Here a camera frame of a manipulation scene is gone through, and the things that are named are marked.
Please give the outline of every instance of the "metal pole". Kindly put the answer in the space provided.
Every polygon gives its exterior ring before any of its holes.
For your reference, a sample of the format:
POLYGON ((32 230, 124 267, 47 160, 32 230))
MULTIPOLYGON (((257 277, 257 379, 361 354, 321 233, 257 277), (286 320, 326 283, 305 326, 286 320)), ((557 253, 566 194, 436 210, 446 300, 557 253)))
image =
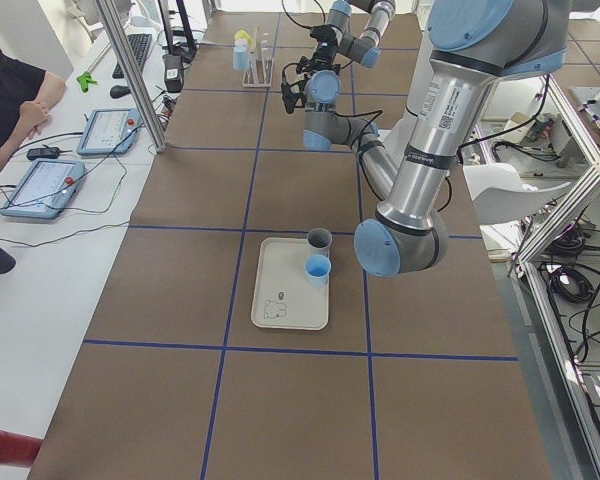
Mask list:
POLYGON ((136 106, 140 111, 142 121, 149 131, 149 135, 151 135, 151 140, 156 147, 156 151, 162 153, 166 147, 164 131, 153 109, 149 92, 147 92, 147 88, 144 85, 142 73, 135 61, 127 36, 120 24, 118 11, 113 0, 95 0, 95 4, 100 14, 102 25, 104 25, 107 35, 109 35, 111 47, 116 52, 118 62, 129 84, 131 95, 133 95, 136 106))

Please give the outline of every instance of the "gray cup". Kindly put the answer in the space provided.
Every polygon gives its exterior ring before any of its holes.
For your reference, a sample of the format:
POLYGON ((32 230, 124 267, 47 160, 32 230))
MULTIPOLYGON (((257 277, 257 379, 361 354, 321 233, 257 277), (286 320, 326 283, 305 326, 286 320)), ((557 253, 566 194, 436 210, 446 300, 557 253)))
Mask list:
POLYGON ((331 232, 326 228, 314 228, 307 233, 307 242, 311 248, 311 255, 329 256, 331 250, 331 232))

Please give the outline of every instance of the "green clip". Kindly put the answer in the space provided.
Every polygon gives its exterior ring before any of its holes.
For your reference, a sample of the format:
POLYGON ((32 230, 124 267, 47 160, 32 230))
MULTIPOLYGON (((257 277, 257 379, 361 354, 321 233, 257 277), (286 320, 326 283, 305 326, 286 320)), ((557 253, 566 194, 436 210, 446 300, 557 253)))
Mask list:
POLYGON ((90 83, 98 83, 96 80, 94 80, 93 78, 91 78, 91 73, 90 72, 84 72, 79 77, 76 77, 76 80, 80 84, 80 88, 82 89, 83 92, 88 92, 89 91, 89 84, 90 83))

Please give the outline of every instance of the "man's arm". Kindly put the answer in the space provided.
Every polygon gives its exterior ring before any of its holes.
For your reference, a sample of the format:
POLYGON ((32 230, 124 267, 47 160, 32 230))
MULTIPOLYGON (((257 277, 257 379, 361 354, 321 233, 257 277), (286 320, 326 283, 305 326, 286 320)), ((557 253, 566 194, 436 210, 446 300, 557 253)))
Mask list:
POLYGON ((24 102, 20 106, 20 118, 6 142, 0 147, 0 171, 7 164, 11 155, 18 150, 20 144, 29 136, 36 125, 49 119, 49 109, 40 102, 24 102))
POLYGON ((67 84, 61 77, 52 72, 45 72, 38 95, 33 101, 44 102, 47 108, 51 108, 60 101, 66 89, 67 84))

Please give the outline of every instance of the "bottle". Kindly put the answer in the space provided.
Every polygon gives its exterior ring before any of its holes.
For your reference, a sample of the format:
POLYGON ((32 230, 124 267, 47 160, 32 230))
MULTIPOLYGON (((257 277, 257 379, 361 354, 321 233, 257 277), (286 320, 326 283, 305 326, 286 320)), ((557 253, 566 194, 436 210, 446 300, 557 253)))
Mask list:
POLYGON ((551 125, 551 122, 552 120, 548 116, 541 113, 536 117, 536 121, 533 122, 533 125, 531 125, 531 128, 527 132, 525 138, 531 142, 535 142, 538 138, 540 138, 540 134, 544 131, 544 129, 551 125))

